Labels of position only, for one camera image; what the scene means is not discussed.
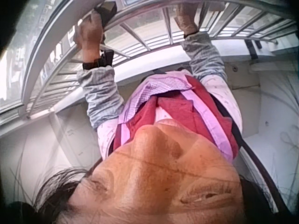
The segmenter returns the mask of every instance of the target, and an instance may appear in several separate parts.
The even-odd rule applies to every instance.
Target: wall
[[[7,203],[14,200],[30,202],[46,179],[70,166],[52,130],[49,117],[1,138],[0,162]],[[21,182],[25,196],[18,182]]]
[[[299,192],[299,81],[297,72],[260,71],[259,132],[246,139],[294,211]]]
[[[225,63],[228,85],[239,105],[243,119],[243,137],[258,133],[261,108],[260,80],[250,71],[249,62]]]
[[[100,150],[86,110],[86,102],[67,108],[51,114],[50,123],[70,163],[89,169],[100,159]]]

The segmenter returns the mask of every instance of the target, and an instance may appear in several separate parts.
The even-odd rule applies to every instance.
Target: arm sleeve
[[[123,98],[118,93],[111,66],[78,72],[77,79],[88,102],[87,115],[95,130],[105,121],[118,118]]]
[[[182,46],[191,58],[192,76],[222,103],[242,133],[240,108],[227,84],[228,77],[224,71],[224,63],[209,35],[201,32],[189,35]]]
[[[201,81],[208,75],[218,75],[227,81],[224,63],[209,34],[197,32],[186,37],[182,47],[191,58],[192,74]]]

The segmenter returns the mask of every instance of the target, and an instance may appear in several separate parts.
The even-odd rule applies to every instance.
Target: black object
[[[216,97],[214,97],[212,94],[210,94],[210,96],[212,97],[214,103],[216,104],[217,109],[222,114],[222,116],[232,119],[232,134],[235,138],[235,141],[237,142],[239,148],[243,147],[245,149],[245,151],[248,153],[248,155],[256,165],[257,169],[261,173],[264,181],[266,182],[266,185],[269,188],[269,191],[273,197],[273,201],[275,202],[278,211],[289,214],[289,210],[286,204],[284,203],[282,196],[277,186],[275,185],[273,179],[271,178],[270,174],[266,170],[265,166],[261,163],[261,161],[258,159],[256,154],[252,151],[252,149],[249,147],[249,145],[247,145],[247,143],[243,139],[242,134],[237,124],[235,123],[234,119],[232,118],[232,116],[229,114],[226,108],[222,105],[222,103],[220,103],[220,101]]]
[[[256,43],[257,48],[262,49],[262,45],[260,41],[254,41]]]
[[[112,66],[114,51],[105,50],[101,58],[94,60],[93,63],[83,63],[84,70],[90,70],[99,67],[106,67],[108,65]]]
[[[117,6],[115,1],[108,1],[102,4],[100,7],[94,8],[101,15],[102,27],[105,27],[107,23],[115,16],[117,13]]]
[[[251,55],[251,59],[252,60],[258,59],[256,49],[254,48],[252,41],[251,40],[244,40],[244,41]]]

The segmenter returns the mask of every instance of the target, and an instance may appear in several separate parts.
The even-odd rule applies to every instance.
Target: railing
[[[115,51],[114,57],[114,66],[120,65],[121,63],[125,63],[134,58],[143,56],[145,54],[152,53],[154,51],[159,51],[161,49],[170,48],[173,46],[179,45],[179,42],[183,40],[183,33],[181,31],[173,32],[171,30],[170,23],[170,14],[168,10],[169,5],[176,5],[182,2],[201,2],[200,0],[143,0],[139,3],[131,5],[121,11],[119,11],[115,17],[108,23],[105,27],[105,31],[120,25],[128,34],[130,34],[135,40],[137,40],[137,44],[133,46],[129,46],[126,49],[118,50],[113,49],[107,45],[101,45],[101,49],[113,49]],[[202,9],[200,12],[200,20],[199,27],[201,28],[204,19],[206,18],[209,5],[212,2],[224,2],[222,0],[212,0],[205,1],[202,5]],[[208,30],[202,29],[201,31],[207,31],[212,40],[236,40],[236,39],[244,39],[244,40],[254,40],[254,41],[263,41],[263,42],[271,42],[277,43],[276,39],[285,35],[293,34],[297,31],[295,27],[295,22],[291,21],[293,16],[289,13],[286,13],[281,7],[274,6],[263,1],[247,1],[247,0],[227,0],[225,2],[229,2],[230,4],[226,7],[224,12],[216,12],[216,17],[213,21],[209,21],[211,23]],[[74,7],[71,3],[68,5],[69,8]],[[244,9],[244,7],[249,6],[256,9],[261,10],[261,12],[254,15],[248,21],[246,21],[242,26],[238,28],[230,28],[228,24]],[[78,10],[78,5],[73,8],[73,11]],[[167,34],[163,36],[158,36],[149,40],[142,39],[127,23],[126,21],[130,18],[134,18],[135,16],[146,13],[150,10],[160,9],[163,14],[163,20],[165,22],[165,28],[167,30]],[[43,32],[44,37],[40,38],[40,42],[37,42],[37,46],[40,48],[35,48],[36,52],[32,52],[33,57],[30,64],[28,65],[28,70],[26,73],[26,83],[23,88],[23,102],[25,104],[26,110],[21,112],[22,114],[34,114],[39,111],[51,108],[54,104],[59,102],[69,93],[74,91],[78,87],[78,83],[76,79],[67,77],[75,75],[76,71],[62,71],[63,67],[67,63],[82,63],[81,60],[73,59],[73,57],[79,52],[76,48],[76,45],[73,45],[60,59],[60,61],[55,65],[55,67],[51,70],[50,76],[47,78],[45,83],[43,84],[41,90],[37,94],[35,98],[30,100],[31,92],[34,88],[32,83],[35,83],[38,74],[39,68],[42,68],[39,64],[37,64],[36,60],[38,60],[37,55],[41,54],[43,39],[47,39],[49,35],[51,35],[51,30],[54,29],[53,26],[59,26],[60,28],[64,28],[61,24],[58,24],[59,21],[63,17],[69,16],[71,13],[74,14],[67,7],[63,8],[66,12],[62,12],[57,15],[58,18],[54,18],[52,23],[49,24],[50,27],[46,27],[48,32]],[[269,14],[278,15],[279,17],[274,21],[270,21],[269,23],[264,24],[263,26],[252,29],[250,26],[255,22],[259,21],[263,17]],[[71,21],[78,21],[79,18],[76,17]],[[285,33],[279,34],[277,36],[273,36],[275,33],[282,32],[286,30]],[[46,51],[43,52],[42,57],[46,58],[44,54],[47,54],[49,48],[46,48]],[[65,77],[65,79],[55,80],[57,77]]]

